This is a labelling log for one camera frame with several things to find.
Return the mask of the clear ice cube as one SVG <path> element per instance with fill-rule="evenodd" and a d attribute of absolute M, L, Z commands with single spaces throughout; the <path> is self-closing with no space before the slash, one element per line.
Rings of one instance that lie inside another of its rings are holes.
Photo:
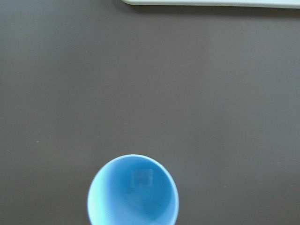
<path fill-rule="evenodd" d="M 132 187 L 150 187 L 153 183 L 152 169 L 135 169 L 131 172 Z"/>

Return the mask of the light blue plastic cup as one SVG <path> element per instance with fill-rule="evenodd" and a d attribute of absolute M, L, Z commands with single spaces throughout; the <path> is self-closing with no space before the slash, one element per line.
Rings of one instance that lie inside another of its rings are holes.
<path fill-rule="evenodd" d="M 131 172 L 152 169 L 150 187 L 132 187 Z M 92 225 L 174 225 L 179 214 L 175 182 L 158 161 L 129 154 L 105 164 L 91 182 L 87 212 Z"/>

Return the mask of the cream rabbit tray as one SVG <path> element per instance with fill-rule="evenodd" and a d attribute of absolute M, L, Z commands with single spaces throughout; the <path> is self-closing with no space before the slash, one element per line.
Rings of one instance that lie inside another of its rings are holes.
<path fill-rule="evenodd" d="M 123 0 L 129 5 L 225 6 L 299 9 L 299 0 Z"/>

